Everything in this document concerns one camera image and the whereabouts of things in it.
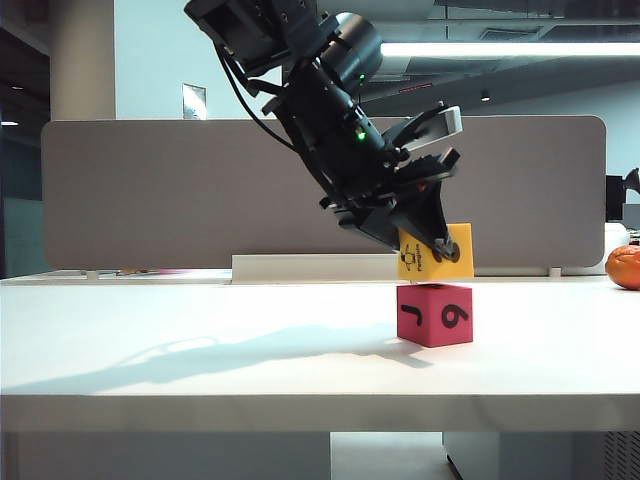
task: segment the red cube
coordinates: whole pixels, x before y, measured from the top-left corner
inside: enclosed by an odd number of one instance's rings
[[[425,284],[397,287],[398,337],[425,347],[473,341],[471,289]]]

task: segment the ceiling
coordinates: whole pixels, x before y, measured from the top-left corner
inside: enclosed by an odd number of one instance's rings
[[[362,14],[384,42],[640,41],[640,0],[317,0],[316,8]],[[636,60],[385,58],[361,101],[378,115],[409,114],[429,99],[475,106],[487,87],[501,93],[495,101],[512,101],[601,85],[605,66],[608,82],[640,79]],[[523,82],[531,88],[513,88]]]
[[[50,118],[47,2],[2,0],[0,111],[4,138],[37,145]]]
[[[385,42],[640,41],[640,0],[306,1],[365,16]],[[49,119],[48,1],[0,2],[0,106],[20,123],[3,134],[37,143]],[[499,102],[635,79],[637,60],[386,58],[361,100],[370,114],[399,114],[441,98],[473,106],[483,88]]]

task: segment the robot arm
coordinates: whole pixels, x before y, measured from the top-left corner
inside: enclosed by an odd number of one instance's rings
[[[303,0],[191,0],[185,12],[213,40],[236,91],[234,77],[253,96],[273,95],[262,111],[291,143],[269,134],[300,155],[341,227],[394,250],[403,228],[436,257],[457,260],[440,189],[460,155],[412,159],[410,151],[460,132],[460,111],[440,103],[380,134],[353,100],[382,63],[368,21],[343,13],[318,23]],[[285,63],[293,68],[283,86],[255,78]]]

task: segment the yellow cube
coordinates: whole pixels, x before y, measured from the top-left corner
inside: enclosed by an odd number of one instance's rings
[[[457,262],[436,258],[427,245],[404,230],[399,230],[398,277],[400,279],[430,281],[473,277],[471,224],[453,223],[448,227],[453,241],[460,247],[460,258]]]

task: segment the gray partition panel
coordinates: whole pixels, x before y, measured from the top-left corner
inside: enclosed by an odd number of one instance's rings
[[[463,155],[444,208],[448,221],[474,224],[477,266],[601,259],[599,119],[466,117],[464,129],[444,142]],[[52,122],[42,151],[45,249],[57,268],[224,268],[232,254],[389,252],[340,229],[318,206],[323,192],[302,161],[249,120]]]

